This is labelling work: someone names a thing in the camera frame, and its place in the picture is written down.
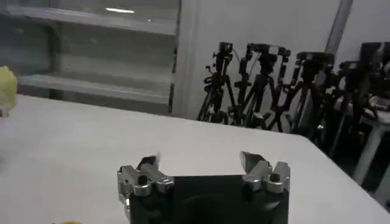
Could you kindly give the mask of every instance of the yellow object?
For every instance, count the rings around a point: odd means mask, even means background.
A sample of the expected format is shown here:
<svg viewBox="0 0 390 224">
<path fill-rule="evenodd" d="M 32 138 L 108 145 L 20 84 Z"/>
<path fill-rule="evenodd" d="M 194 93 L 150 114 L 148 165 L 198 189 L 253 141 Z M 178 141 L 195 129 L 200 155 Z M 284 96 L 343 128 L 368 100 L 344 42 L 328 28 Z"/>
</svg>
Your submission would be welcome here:
<svg viewBox="0 0 390 224">
<path fill-rule="evenodd" d="M 7 66 L 0 67 L 0 117 L 7 117 L 16 104 L 18 82 Z"/>
</svg>

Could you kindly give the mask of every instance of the black tripod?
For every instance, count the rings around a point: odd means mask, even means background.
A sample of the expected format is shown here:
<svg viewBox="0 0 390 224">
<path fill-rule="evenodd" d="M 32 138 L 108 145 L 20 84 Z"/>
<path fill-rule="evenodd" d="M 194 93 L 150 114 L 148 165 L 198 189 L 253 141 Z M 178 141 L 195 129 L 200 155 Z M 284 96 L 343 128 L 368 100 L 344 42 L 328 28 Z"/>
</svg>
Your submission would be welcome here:
<svg viewBox="0 0 390 224">
<path fill-rule="evenodd" d="M 377 96 L 378 111 L 390 112 L 390 42 L 364 43 L 362 48 L 378 49 L 376 69 L 372 76 L 370 93 Z"/>
<path fill-rule="evenodd" d="M 230 77 L 226 74 L 226 69 L 232 60 L 233 44 L 220 42 L 219 52 L 213 54 L 216 57 L 216 63 L 213 65 L 216 68 L 216 72 L 211 72 L 211 68 L 207 66 L 211 77 L 207 77 L 204 80 L 206 87 L 204 90 L 207 95 L 203 101 L 202 108 L 197 116 L 198 121 L 209 121 L 212 123 L 229 123 L 228 114 L 221 110 L 222 99 L 224 97 L 223 86 L 226 84 L 229 92 L 230 102 L 232 104 L 233 116 L 236 121 L 237 109 L 232 91 L 232 84 L 230 83 Z"/>
<path fill-rule="evenodd" d="M 352 126 L 350 128 L 352 136 L 357 136 L 362 116 L 371 120 L 378 119 L 375 107 L 369 102 L 369 91 L 373 89 L 371 82 L 378 76 L 377 74 L 383 75 L 383 66 L 390 59 L 385 57 L 383 51 L 384 49 L 381 49 L 380 43 L 363 44 L 360 61 L 341 63 L 341 74 L 346 79 L 346 85 L 342 92 L 341 119 L 329 150 L 330 157 L 334 157 L 336 153 L 350 103 L 352 103 L 353 108 Z"/>
<path fill-rule="evenodd" d="M 288 111 L 296 94 L 301 91 L 298 106 L 294 118 L 292 119 L 291 133 L 301 133 L 304 130 L 303 127 L 300 127 L 299 123 L 302 118 L 303 108 L 309 91 L 313 100 L 312 111 L 318 111 L 318 109 L 320 109 L 321 92 L 314 83 L 314 80 L 320 71 L 323 71 L 325 75 L 329 75 L 333 69 L 333 63 L 334 56 L 332 54 L 324 52 L 301 52 L 297 54 L 296 68 L 283 106 L 283 110 Z M 298 84 L 295 85 L 300 73 L 302 81 L 299 81 Z"/>
<path fill-rule="evenodd" d="M 273 120 L 271 120 L 269 125 L 266 127 L 267 130 L 272 130 L 272 128 L 275 125 L 277 125 L 278 131 L 279 132 L 283 132 L 281 118 L 282 118 L 282 114 L 285 111 L 288 111 L 289 108 L 285 107 L 284 105 L 279 105 L 279 99 L 280 99 L 280 95 L 281 95 L 282 91 L 286 93 L 286 89 L 291 87 L 291 84 L 284 84 L 283 83 L 283 80 L 285 78 L 286 67 L 287 67 L 287 64 L 288 64 L 288 57 L 289 56 L 290 56 L 290 51 L 287 51 L 286 54 L 282 57 L 282 64 L 280 66 L 279 77 L 278 77 L 278 80 L 277 80 L 278 85 L 277 85 L 274 93 L 272 94 L 271 111 L 267 112 L 263 116 L 264 122 L 266 122 L 270 118 L 271 112 L 274 113 Z M 291 123 L 291 118 L 290 118 L 290 116 L 288 114 L 286 115 L 286 118 L 289 121 L 289 123 Z"/>
<path fill-rule="evenodd" d="M 257 74 L 253 86 L 251 87 L 248 95 L 246 95 L 246 89 L 250 86 L 248 83 L 249 75 L 246 72 L 247 62 L 252 58 L 252 52 L 258 52 L 260 57 L 261 71 Z M 240 74 L 242 79 L 240 82 L 235 83 L 239 87 L 238 94 L 238 111 L 240 119 L 244 117 L 244 127 L 256 128 L 260 126 L 262 129 L 267 129 L 265 120 L 260 115 L 261 104 L 263 101 L 265 87 L 269 86 L 271 89 L 272 98 L 275 96 L 274 79 L 269 76 L 274 71 L 275 63 L 278 59 L 278 55 L 283 57 L 283 61 L 288 61 L 290 51 L 284 47 L 278 47 L 268 44 L 248 44 L 246 56 L 241 60 L 240 63 Z M 280 76 L 284 77 L 286 63 L 282 62 L 280 67 Z M 242 116 L 243 111 L 246 109 L 246 116 Z"/>
<path fill-rule="evenodd" d="M 343 91 L 339 88 L 342 78 L 343 75 L 340 72 L 337 74 L 330 72 L 326 75 L 324 83 L 318 87 L 321 94 L 320 108 L 313 110 L 306 136 L 320 149 L 324 148 L 325 137 L 334 118 L 336 102 L 342 96 Z"/>
</svg>

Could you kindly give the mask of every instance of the white table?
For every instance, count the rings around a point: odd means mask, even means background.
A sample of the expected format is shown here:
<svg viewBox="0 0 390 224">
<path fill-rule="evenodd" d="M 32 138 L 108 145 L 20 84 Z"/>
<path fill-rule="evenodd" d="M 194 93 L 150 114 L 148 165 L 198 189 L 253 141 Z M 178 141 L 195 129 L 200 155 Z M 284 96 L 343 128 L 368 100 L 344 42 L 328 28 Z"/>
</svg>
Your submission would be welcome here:
<svg viewBox="0 0 390 224">
<path fill-rule="evenodd" d="M 119 166 L 161 152 L 170 175 L 240 174 L 240 150 L 289 163 L 290 223 L 390 222 L 303 137 L 18 96 L 0 121 L 0 223 L 125 224 Z"/>
</svg>

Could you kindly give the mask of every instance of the metal shelf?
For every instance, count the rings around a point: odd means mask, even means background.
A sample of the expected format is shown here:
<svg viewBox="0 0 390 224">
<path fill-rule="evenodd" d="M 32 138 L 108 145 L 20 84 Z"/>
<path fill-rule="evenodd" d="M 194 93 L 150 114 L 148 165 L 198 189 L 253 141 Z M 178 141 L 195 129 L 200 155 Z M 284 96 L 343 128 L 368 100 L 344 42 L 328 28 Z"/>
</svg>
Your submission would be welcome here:
<svg viewBox="0 0 390 224">
<path fill-rule="evenodd" d="M 2 10 L 1 12 L 12 16 L 27 16 L 30 18 L 48 19 L 67 23 L 111 27 L 164 35 L 176 34 L 176 21 L 173 19 L 153 19 L 152 21 L 145 19 L 143 21 L 139 18 L 121 18 L 96 13 L 55 8 L 23 7 L 18 5 L 8 5 L 6 10 Z"/>
<path fill-rule="evenodd" d="M 168 83 L 154 83 L 147 89 L 137 88 L 137 82 L 133 86 L 128 85 L 131 79 L 127 79 L 127 85 L 115 85 L 107 83 L 91 82 L 87 80 L 68 78 L 66 74 L 35 74 L 18 77 L 20 85 L 35 86 L 40 88 L 58 89 L 85 93 L 98 96 L 107 96 L 120 99 L 129 99 L 142 102 L 168 104 L 169 89 Z"/>
</svg>

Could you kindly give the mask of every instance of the glass cabinet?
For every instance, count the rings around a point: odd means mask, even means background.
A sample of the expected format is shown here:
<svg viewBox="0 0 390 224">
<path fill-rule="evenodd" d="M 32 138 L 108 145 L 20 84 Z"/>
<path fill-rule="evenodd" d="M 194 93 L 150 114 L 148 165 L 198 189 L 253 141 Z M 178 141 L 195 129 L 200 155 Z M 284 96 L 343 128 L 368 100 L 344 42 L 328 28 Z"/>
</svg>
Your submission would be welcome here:
<svg viewBox="0 0 390 224">
<path fill-rule="evenodd" d="M 33 96 L 169 113 L 180 0 L 8 0 L 0 66 Z"/>
</svg>

